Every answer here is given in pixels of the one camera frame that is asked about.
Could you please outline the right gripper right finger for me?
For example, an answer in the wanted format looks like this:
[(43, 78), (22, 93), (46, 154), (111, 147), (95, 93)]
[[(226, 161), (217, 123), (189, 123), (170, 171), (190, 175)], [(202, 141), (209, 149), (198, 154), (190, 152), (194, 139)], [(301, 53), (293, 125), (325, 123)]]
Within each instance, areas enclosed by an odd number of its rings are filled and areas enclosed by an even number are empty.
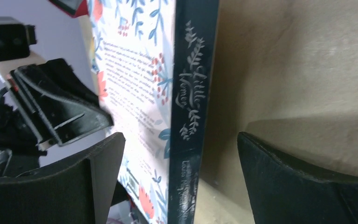
[(331, 171), (241, 132), (237, 136), (257, 224), (358, 224), (358, 177)]

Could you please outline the red backpack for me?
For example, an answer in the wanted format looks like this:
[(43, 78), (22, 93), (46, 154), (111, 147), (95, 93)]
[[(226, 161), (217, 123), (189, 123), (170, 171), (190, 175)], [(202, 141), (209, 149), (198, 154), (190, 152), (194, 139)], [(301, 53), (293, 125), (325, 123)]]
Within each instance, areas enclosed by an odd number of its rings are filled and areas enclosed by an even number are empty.
[(89, 15), (86, 0), (48, 0), (71, 18)]

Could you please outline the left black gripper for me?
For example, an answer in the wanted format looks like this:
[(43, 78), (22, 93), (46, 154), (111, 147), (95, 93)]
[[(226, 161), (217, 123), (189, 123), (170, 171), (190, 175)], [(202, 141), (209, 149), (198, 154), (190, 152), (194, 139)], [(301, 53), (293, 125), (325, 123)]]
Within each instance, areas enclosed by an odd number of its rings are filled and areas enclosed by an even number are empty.
[(62, 59), (16, 68), (0, 89), (0, 177), (39, 167), (47, 149), (71, 144), (114, 124)]

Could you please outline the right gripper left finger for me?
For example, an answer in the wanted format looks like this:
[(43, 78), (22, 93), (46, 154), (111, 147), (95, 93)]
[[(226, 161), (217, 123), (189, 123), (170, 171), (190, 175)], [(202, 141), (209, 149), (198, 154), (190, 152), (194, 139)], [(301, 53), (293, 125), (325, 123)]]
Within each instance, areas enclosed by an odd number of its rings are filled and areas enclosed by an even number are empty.
[(124, 135), (114, 133), (47, 166), (0, 177), (0, 224), (106, 223), (124, 146)]

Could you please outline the floral cover book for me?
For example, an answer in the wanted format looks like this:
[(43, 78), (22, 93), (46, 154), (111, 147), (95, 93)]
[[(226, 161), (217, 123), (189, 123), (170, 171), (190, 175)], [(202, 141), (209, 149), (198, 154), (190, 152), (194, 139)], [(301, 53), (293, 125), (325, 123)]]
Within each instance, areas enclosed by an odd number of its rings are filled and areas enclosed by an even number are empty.
[(149, 224), (194, 223), (219, 15), (217, 0), (89, 0), (118, 181)]

